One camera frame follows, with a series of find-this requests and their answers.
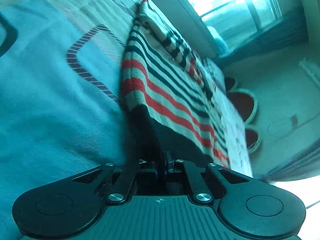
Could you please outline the striped red black white sweater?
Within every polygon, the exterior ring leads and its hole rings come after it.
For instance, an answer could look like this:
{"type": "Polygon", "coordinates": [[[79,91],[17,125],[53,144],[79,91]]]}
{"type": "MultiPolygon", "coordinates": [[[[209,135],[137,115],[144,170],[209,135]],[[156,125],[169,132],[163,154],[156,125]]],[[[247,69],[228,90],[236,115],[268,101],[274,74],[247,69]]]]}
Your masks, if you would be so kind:
{"type": "Polygon", "coordinates": [[[216,86],[189,44],[148,0],[137,7],[120,86],[144,159],[170,154],[200,167],[230,166],[216,86]]]}

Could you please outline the red heart-shaped headboard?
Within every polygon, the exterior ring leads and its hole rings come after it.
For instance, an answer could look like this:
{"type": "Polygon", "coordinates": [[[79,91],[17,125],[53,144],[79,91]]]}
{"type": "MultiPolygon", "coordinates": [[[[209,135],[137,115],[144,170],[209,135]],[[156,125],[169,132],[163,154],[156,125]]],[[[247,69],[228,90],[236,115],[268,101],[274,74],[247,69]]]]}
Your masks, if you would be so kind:
{"type": "Polygon", "coordinates": [[[248,89],[240,88],[233,77],[225,77],[227,98],[234,105],[245,123],[245,139],[249,155],[255,153],[261,145],[261,134],[253,124],[258,113],[258,100],[248,89]]]}

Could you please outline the teal cushion on windowsill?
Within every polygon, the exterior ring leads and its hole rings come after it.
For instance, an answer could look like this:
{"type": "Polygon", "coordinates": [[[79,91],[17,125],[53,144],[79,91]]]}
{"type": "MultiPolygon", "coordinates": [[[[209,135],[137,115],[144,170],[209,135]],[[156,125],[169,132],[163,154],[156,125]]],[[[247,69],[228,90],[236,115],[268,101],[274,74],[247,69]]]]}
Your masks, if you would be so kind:
{"type": "Polygon", "coordinates": [[[217,51],[219,55],[225,55],[228,53],[228,46],[224,39],[220,36],[220,34],[216,31],[216,29],[212,26],[207,27],[211,36],[214,39],[214,42],[217,46],[217,51]]]}

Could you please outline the light patterned bed sheet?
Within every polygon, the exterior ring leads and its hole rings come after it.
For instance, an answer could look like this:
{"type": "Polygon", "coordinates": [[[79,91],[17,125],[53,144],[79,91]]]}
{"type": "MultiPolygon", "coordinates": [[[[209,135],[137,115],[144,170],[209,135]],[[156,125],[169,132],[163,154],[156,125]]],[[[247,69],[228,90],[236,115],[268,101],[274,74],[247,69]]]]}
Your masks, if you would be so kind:
{"type": "Polygon", "coordinates": [[[138,159],[120,95],[133,0],[1,0],[1,239],[240,239],[186,195],[117,202],[138,159]]]}

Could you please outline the teal right curtain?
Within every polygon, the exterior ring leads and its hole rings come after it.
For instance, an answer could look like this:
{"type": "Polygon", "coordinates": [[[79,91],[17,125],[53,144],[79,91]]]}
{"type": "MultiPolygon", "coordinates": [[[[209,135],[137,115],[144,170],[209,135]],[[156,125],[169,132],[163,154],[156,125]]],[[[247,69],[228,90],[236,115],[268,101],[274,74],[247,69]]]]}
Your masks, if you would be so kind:
{"type": "Polygon", "coordinates": [[[215,59],[215,62],[225,67],[249,57],[267,54],[308,40],[304,9],[297,7],[268,25],[262,32],[252,35],[230,53],[215,59]]]}

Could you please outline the window with metal frame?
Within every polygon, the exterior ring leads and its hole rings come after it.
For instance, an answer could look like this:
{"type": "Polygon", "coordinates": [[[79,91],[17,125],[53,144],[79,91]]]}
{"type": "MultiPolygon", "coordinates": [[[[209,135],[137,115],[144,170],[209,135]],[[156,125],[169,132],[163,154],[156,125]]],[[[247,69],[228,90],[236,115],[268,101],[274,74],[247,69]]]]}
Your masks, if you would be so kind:
{"type": "Polygon", "coordinates": [[[218,33],[262,31],[283,14],[278,0],[187,0],[202,22],[218,33]]]}

